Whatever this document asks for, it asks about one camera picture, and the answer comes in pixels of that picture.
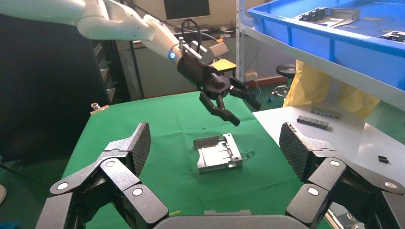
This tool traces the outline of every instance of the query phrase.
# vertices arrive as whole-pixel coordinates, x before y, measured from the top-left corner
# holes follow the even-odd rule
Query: green table cover
[[[91,116],[64,177],[94,162],[109,142],[130,136],[139,122],[148,122],[152,145],[140,179],[172,215],[241,209],[253,215],[284,214],[302,183],[243,101],[228,96],[224,102],[241,119],[238,127],[210,115],[198,92],[113,105]],[[233,135],[245,158],[243,167],[198,174],[199,153],[193,140],[226,133]],[[111,204],[86,226],[129,228]],[[322,222],[319,228],[328,225]]]

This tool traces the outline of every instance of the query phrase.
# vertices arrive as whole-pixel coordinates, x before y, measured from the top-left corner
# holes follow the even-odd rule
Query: wall socket
[[[245,81],[255,81],[257,80],[259,77],[257,76],[257,73],[247,73],[246,74],[246,78]]]

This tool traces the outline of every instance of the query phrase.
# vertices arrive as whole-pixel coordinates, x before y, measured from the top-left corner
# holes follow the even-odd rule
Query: textured fingertip pad
[[[148,123],[140,123],[135,130],[133,137],[133,149],[131,150],[134,160],[135,175],[139,176],[145,165],[150,151],[150,129]]]
[[[292,123],[282,125],[279,144],[281,152],[295,174],[304,181],[304,170],[310,151],[305,146],[304,139],[297,135],[297,130]]]

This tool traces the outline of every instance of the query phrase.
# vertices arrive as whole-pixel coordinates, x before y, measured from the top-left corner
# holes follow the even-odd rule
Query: computer monitor
[[[166,19],[185,19],[210,15],[208,0],[164,0]]]

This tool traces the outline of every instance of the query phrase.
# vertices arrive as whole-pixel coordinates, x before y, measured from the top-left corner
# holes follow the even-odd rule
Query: green floor
[[[261,94],[257,99],[263,103],[261,110],[280,107],[280,104],[267,102],[267,98],[275,86],[277,85],[260,87]],[[252,89],[251,92],[258,95],[257,89]],[[405,112],[380,102],[365,120],[405,144]],[[68,160],[68,156],[59,156],[32,162],[7,164],[19,173],[45,185],[0,168],[0,184],[5,186],[8,192],[6,199],[0,204],[0,222],[18,221],[21,229],[34,228],[45,199],[49,195],[48,187],[61,178]]]

